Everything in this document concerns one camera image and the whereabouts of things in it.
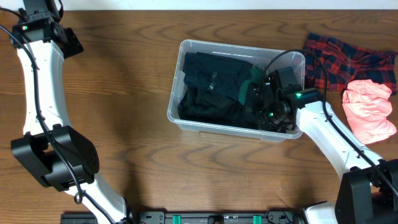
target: black cloth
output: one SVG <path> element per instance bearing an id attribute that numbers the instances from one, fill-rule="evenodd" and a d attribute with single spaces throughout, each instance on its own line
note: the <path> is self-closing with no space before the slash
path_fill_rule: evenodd
<path id="1" fill-rule="evenodd" d="M 186 53 L 183 66 L 187 86 L 211 90 L 238 101 L 242 83 L 251 78 L 252 64 L 204 53 Z"/>
<path id="2" fill-rule="evenodd" d="M 238 102 L 228 97 L 188 87 L 178 106 L 180 119 L 240 128 L 257 129 L 254 116 Z"/>

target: wooden table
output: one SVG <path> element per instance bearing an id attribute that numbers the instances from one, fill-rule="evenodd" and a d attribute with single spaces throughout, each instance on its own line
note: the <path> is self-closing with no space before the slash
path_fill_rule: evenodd
<path id="1" fill-rule="evenodd" d="M 13 15 L 0 14 L 6 27 Z M 398 50 L 396 11 L 80 11 L 65 12 L 85 48 L 68 58 L 63 81 L 73 126 L 96 146 L 101 173 L 134 208 L 263 211 L 336 199 L 340 181 L 303 134 L 274 143 L 182 131 L 166 116 L 178 47 L 185 39 L 268 49 L 303 46 L 309 32 L 374 50 Z M 59 223 L 86 211 L 41 187 L 14 159 L 22 136 L 21 63 L 0 33 L 0 223 Z M 328 101 L 346 123 L 341 96 Z M 398 97 L 391 98 L 394 111 Z M 397 126 L 398 114 L 389 119 Z M 398 157 L 398 137 L 369 147 Z"/>

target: plaid fabric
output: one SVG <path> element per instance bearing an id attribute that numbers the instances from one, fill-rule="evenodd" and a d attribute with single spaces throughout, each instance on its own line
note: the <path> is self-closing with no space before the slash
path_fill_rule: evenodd
<path id="1" fill-rule="evenodd" d="M 328 70 L 328 89 L 344 90 L 353 80 L 370 79 L 385 84 L 397 93 L 394 60 L 398 52 L 377 52 L 346 44 L 332 37 L 310 34 L 304 50 L 315 54 Z M 305 55 L 305 87 L 323 88 L 324 74 L 321 66 L 311 55 Z"/>

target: green tape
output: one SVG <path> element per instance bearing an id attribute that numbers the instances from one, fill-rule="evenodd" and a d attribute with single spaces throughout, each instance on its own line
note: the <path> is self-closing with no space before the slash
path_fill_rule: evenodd
<path id="1" fill-rule="evenodd" d="M 181 224 L 181 216 L 174 215 L 173 216 L 173 224 Z"/>
<path id="2" fill-rule="evenodd" d="M 261 224 L 261 216 L 253 215 L 253 224 Z"/>

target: plastic bin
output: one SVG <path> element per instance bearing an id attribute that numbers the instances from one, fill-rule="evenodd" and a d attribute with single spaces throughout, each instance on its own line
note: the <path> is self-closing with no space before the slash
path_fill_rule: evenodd
<path id="1" fill-rule="evenodd" d="M 213 55 L 221 55 L 225 57 L 245 60 L 253 65 L 267 65 L 275 56 L 283 52 L 283 50 L 260 49 L 255 47 L 243 47 L 229 44 L 217 44 L 212 42 L 204 42 L 197 40 L 184 40 L 180 45 L 177 66 L 173 81 L 173 88 L 170 96 L 167 117 L 169 120 L 179 126 L 180 129 L 192 131 L 208 131 L 212 133 L 232 134 L 236 136 L 244 136 L 249 138 L 259 138 L 268 141 L 281 142 L 286 139 L 297 139 L 302 135 L 301 130 L 296 128 L 286 134 L 275 133 L 270 131 L 260 131 L 247 128 L 237 128 L 232 126 L 224 126 L 219 124 L 201 123 L 196 121 L 187 121 L 180 119 L 178 115 L 178 105 L 187 90 L 184 84 L 185 74 L 182 72 L 184 64 L 184 56 L 187 52 L 203 52 Z M 298 52 L 288 53 L 276 60 L 270 67 L 269 71 L 276 69 L 292 67 L 296 79 L 304 87 L 304 69 L 305 57 Z"/>

